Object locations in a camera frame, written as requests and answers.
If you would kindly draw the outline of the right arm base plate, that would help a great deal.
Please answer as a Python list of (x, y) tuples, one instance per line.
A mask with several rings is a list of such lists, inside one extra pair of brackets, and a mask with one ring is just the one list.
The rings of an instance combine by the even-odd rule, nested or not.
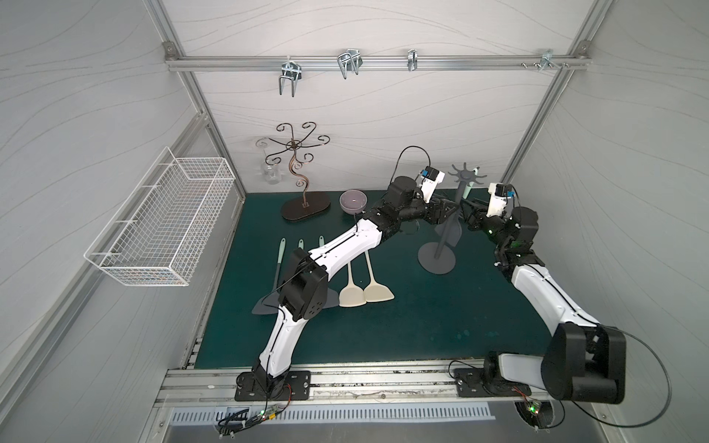
[(528, 385), (503, 378), (488, 377), (483, 369), (460, 367), (451, 372), (457, 395), (461, 398), (522, 397), (531, 396)]

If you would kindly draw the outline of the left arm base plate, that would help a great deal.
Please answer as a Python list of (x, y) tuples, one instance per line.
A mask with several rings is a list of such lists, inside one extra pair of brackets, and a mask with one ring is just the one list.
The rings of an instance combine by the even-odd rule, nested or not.
[(310, 397), (311, 372), (286, 371), (281, 376), (262, 378), (260, 374), (243, 372), (236, 378), (236, 402), (306, 401)]

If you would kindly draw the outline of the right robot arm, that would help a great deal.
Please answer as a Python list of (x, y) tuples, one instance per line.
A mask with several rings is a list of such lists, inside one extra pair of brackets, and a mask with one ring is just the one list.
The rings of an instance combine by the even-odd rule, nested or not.
[(585, 312), (553, 279), (533, 250), (538, 215), (526, 207), (489, 213), (487, 203), (463, 203), (465, 221), (495, 244), (495, 267), (525, 296), (551, 340), (542, 356), (490, 353), (488, 383), (543, 389), (560, 401), (619, 404), (625, 398), (627, 341)]

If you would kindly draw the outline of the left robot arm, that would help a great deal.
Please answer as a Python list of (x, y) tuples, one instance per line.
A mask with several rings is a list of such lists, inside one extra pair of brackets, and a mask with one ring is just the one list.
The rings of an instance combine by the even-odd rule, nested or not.
[(328, 283), (358, 256), (398, 234), (404, 222), (422, 220), (437, 225), (459, 208), (434, 192), (446, 174), (425, 168), (419, 179), (396, 177), (378, 206), (366, 210), (357, 223), (322, 247), (293, 251), (284, 280), (278, 286), (277, 317), (252, 374), (264, 391), (282, 389), (302, 331), (324, 308)]

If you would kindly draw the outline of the cream spatula green handle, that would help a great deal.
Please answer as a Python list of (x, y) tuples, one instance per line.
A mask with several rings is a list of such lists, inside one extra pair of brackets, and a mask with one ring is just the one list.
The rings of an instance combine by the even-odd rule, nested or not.
[(380, 284), (376, 281), (371, 263), (371, 258), (369, 256), (369, 251), (365, 252), (365, 259), (367, 262), (367, 270), (369, 271), (370, 279), (369, 285), (364, 290), (364, 297), (366, 302), (380, 303), (395, 299), (393, 292), (388, 286)]

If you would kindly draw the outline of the cream spatula grey handle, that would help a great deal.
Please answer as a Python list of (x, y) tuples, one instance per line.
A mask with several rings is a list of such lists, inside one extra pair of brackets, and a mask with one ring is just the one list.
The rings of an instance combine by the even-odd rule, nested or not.
[(339, 306), (341, 308), (358, 308), (367, 304), (364, 295), (364, 290), (357, 286), (354, 282), (352, 265), (348, 263), (347, 267), (347, 285), (339, 294)]

